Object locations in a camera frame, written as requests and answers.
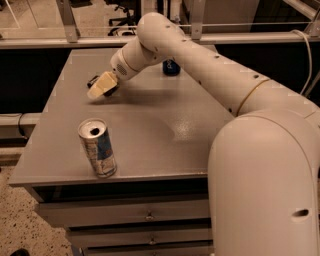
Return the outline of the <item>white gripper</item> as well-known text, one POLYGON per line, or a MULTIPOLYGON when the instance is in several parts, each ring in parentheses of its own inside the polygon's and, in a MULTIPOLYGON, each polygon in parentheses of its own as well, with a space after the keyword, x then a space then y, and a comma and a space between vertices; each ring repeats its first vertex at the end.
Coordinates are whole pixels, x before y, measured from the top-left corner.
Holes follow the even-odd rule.
POLYGON ((162 56, 145 48, 139 38, 135 37, 112 56, 110 60, 112 72, 106 71, 99 75, 99 79, 89 89, 87 96, 96 99, 118 85, 118 79, 130 80, 143 69, 162 61, 162 56))

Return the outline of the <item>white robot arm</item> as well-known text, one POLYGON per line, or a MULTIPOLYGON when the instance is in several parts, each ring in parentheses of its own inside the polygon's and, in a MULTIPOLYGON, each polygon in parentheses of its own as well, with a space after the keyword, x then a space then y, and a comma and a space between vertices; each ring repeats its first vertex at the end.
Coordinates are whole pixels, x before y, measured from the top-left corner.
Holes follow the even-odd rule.
POLYGON ((97 98, 144 68, 175 61, 232 115, 208 160, 215 256, 319 256, 319 108, 304 96, 186 38, 159 13, 89 89, 97 98))

